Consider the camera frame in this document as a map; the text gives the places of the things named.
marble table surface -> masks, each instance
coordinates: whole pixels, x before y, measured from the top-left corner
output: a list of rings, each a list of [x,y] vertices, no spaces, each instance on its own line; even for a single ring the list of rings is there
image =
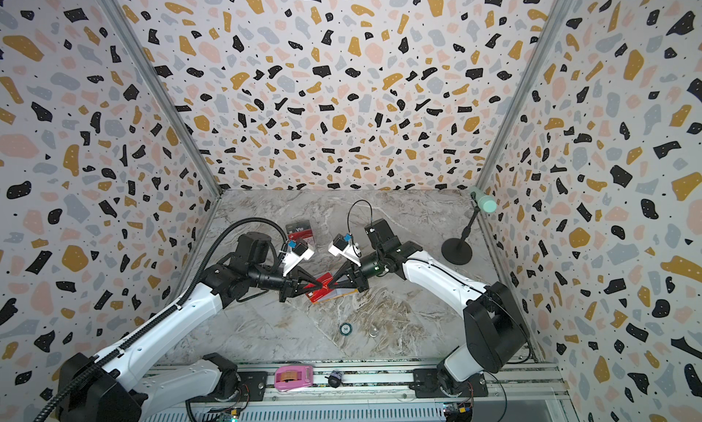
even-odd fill
[[[283,229],[292,221],[309,220],[317,252],[301,266],[312,275],[333,273],[344,259],[331,256],[327,247],[336,234],[346,233],[347,211],[361,198],[373,205],[373,219],[387,220],[400,241],[416,242],[435,259],[473,279],[488,284],[498,280],[477,222],[468,239],[473,258],[467,265],[453,266],[441,255],[443,241],[460,236],[472,213],[468,194],[457,190],[227,190],[195,269],[228,225],[262,216]],[[350,216],[362,253],[372,251],[363,231],[369,219],[370,210],[364,203],[356,205]],[[248,224],[224,239],[210,264],[234,251],[238,236],[247,231],[266,233],[276,249],[280,247],[274,228]],[[366,292],[318,304],[306,296],[281,304],[274,292],[243,304],[232,303],[191,331],[159,364],[189,364],[212,352],[240,362],[440,358],[465,343],[462,318],[434,294],[394,274],[369,282],[371,288]],[[255,292],[258,290],[251,289],[249,294]],[[343,322],[353,326],[347,337],[339,332]],[[370,336],[373,328],[378,330],[376,337]]]

